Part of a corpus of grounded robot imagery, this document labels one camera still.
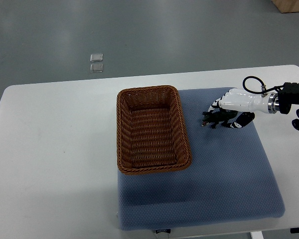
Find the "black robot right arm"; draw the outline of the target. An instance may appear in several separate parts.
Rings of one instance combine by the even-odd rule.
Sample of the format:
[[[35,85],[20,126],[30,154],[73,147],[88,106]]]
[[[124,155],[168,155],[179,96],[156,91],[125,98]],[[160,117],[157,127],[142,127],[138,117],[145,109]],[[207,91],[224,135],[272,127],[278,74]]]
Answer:
[[[292,105],[299,105],[299,83],[285,82],[278,91],[279,111],[288,114]],[[299,131],[299,109],[296,110],[297,119],[292,120],[292,126]]]

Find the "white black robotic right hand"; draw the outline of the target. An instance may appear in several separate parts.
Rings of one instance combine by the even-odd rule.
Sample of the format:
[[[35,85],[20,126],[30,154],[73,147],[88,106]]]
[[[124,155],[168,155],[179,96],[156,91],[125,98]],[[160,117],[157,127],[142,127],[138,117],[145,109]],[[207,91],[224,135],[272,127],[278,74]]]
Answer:
[[[277,93],[253,94],[246,90],[232,88],[222,97],[216,99],[207,112],[223,110],[237,111],[235,118],[228,120],[223,127],[242,128],[255,118],[255,111],[275,114],[279,111]]]

